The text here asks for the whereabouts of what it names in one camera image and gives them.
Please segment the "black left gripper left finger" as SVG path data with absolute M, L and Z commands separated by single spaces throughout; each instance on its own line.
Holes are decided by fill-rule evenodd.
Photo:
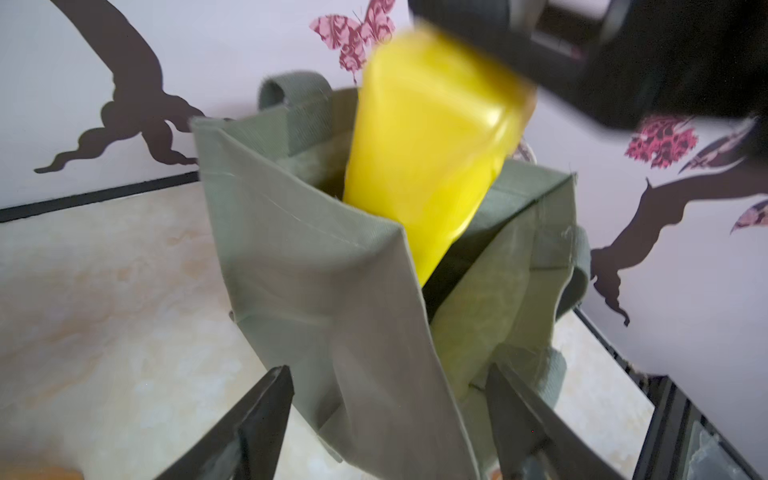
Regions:
M 267 373 L 161 479 L 272 479 L 294 396 L 290 368 Z

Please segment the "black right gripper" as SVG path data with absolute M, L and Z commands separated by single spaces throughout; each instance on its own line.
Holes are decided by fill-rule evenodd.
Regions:
M 767 155 L 763 1 L 612 1 L 599 18 L 548 1 L 409 9 L 606 128 L 653 114 L 752 118 L 746 150 Z

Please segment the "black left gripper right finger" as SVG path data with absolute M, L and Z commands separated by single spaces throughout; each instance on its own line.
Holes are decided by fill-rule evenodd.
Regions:
M 503 479 L 620 479 L 522 378 L 489 366 L 485 397 Z

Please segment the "green fabric shopping bag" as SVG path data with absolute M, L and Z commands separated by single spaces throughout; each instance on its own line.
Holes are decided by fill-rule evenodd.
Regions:
M 235 322 L 338 460 L 381 479 L 487 479 L 491 364 L 554 405 L 555 322 L 583 298 L 590 247 L 573 176 L 507 161 L 432 279 L 404 229 L 341 200 L 357 108 L 308 71 L 259 110 L 191 121 Z

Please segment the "yellow pump soap bottle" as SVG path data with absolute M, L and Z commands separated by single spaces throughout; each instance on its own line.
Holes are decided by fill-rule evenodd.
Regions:
M 428 27 L 378 47 L 363 72 L 343 200 L 402 225 L 426 283 L 519 145 L 536 88 Z

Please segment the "large orange pump soap bottle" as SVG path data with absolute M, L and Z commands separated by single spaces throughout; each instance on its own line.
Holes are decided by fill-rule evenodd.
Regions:
M 6 465 L 1 467 L 1 480 L 83 480 L 81 472 L 53 466 Z

